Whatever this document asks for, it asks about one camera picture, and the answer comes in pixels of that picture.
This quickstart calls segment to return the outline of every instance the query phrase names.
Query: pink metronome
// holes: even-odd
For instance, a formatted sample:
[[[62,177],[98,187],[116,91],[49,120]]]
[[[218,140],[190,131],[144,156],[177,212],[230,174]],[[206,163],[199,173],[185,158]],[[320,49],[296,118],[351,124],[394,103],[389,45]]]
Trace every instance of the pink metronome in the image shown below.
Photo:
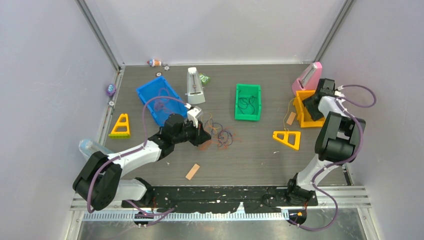
[[[294,95],[296,96],[296,91],[317,89],[322,70],[323,66],[319,61],[311,63],[291,85]]]

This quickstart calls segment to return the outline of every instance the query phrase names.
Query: dark gray table surface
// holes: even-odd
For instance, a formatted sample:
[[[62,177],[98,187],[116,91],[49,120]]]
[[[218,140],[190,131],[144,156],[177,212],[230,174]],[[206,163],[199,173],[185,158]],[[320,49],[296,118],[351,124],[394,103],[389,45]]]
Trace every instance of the dark gray table surface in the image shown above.
[[[297,120],[289,126],[291,131],[301,131],[300,150],[295,151],[275,141],[273,131],[283,130],[283,118],[288,103],[294,97],[291,84],[307,67],[306,64],[283,65],[201,65],[200,73],[211,77],[204,86],[206,102],[198,106],[213,115],[213,120],[226,127],[233,127],[240,141],[227,149],[210,146],[199,150],[190,143],[181,143],[168,157],[146,164],[125,179],[140,177],[154,186],[204,186],[204,185],[287,185],[295,173],[303,170],[314,156],[315,140],[320,128],[300,128]],[[190,66],[163,67],[127,66],[123,75],[109,131],[121,113],[129,115],[131,138],[106,140],[105,146],[114,152],[126,150],[145,139],[142,109],[136,88],[156,78],[157,72],[171,84],[186,101],[187,68]],[[235,115],[236,84],[261,86],[262,111],[260,121],[238,121]],[[290,106],[290,112],[296,112]],[[145,122],[150,137],[159,130],[150,112]],[[185,178],[194,164],[200,169],[191,181]],[[341,168],[333,170],[321,185],[346,185]]]

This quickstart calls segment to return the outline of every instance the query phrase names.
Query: orange triangular block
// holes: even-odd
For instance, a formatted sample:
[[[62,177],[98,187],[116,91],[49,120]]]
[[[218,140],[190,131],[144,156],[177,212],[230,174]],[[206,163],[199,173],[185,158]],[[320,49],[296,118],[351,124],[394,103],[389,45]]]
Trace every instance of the orange triangular block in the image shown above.
[[[127,113],[122,113],[118,117],[115,126],[109,134],[111,139],[128,139],[131,137],[130,134],[130,120]]]
[[[289,135],[294,135],[294,144],[289,143]],[[272,138],[278,142],[289,146],[290,148],[298,151],[301,145],[301,132],[300,131],[274,131]]]

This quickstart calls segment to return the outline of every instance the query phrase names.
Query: metal corner post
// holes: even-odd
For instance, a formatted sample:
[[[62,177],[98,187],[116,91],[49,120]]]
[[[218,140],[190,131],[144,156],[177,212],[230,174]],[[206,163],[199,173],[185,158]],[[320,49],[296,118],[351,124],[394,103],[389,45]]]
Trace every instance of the metal corner post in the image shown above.
[[[343,6],[340,9],[340,12],[338,13],[333,25],[331,26],[330,31],[325,37],[325,40],[322,43],[321,48],[319,49],[314,62],[321,61],[321,59],[324,56],[324,53],[326,52],[331,41],[333,40],[334,36],[336,35],[337,31],[339,30],[340,26],[342,25],[343,21],[345,20],[346,16],[348,15],[350,9],[352,8],[355,2],[356,0],[345,0]]]
[[[84,15],[85,19],[90,25],[95,37],[97,38],[98,42],[100,43],[101,47],[103,48],[104,52],[106,53],[113,67],[116,69],[116,71],[119,71],[121,69],[121,65],[118,63],[116,56],[112,52],[108,42],[106,41],[104,34],[102,33],[102,30],[100,29],[98,23],[96,22],[92,14],[92,11],[90,10],[86,1],[75,0],[75,2],[78,4],[79,8],[81,9],[82,14]]]

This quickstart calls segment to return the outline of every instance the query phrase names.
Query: white wall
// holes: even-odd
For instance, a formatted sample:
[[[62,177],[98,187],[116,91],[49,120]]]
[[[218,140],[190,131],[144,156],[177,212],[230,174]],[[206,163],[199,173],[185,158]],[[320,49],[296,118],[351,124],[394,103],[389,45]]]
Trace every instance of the white wall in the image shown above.
[[[324,77],[377,94],[373,108],[350,108],[367,121],[352,167],[388,240],[423,238],[423,10],[421,0],[357,1],[322,61]]]
[[[86,0],[126,65],[312,61],[343,0]]]
[[[58,240],[115,70],[75,1],[0,11],[0,239]]]

